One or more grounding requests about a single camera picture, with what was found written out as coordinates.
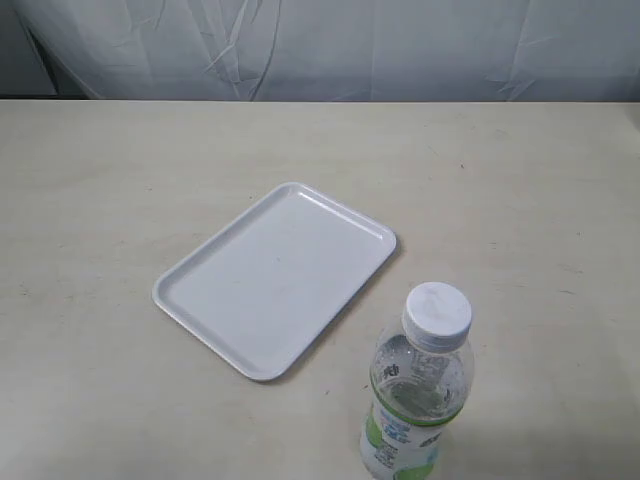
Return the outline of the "clear bottle green label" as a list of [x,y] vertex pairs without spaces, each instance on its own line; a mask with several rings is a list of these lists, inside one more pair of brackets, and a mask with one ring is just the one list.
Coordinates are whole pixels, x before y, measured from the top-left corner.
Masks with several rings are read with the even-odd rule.
[[454,286],[425,282],[381,333],[369,367],[372,402],[360,436],[375,479],[425,479],[474,376],[472,306]]

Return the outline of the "white plastic tray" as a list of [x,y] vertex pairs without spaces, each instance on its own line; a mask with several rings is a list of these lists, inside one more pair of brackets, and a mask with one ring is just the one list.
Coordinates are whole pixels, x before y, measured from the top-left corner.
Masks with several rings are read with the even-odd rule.
[[159,277],[156,306],[245,377],[283,375],[397,246],[299,182],[279,185]]

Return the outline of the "white backdrop curtain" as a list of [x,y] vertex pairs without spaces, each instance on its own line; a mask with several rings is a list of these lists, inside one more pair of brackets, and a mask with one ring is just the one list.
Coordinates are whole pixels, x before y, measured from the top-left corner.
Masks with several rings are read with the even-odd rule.
[[635,1],[5,1],[96,99],[639,98]]

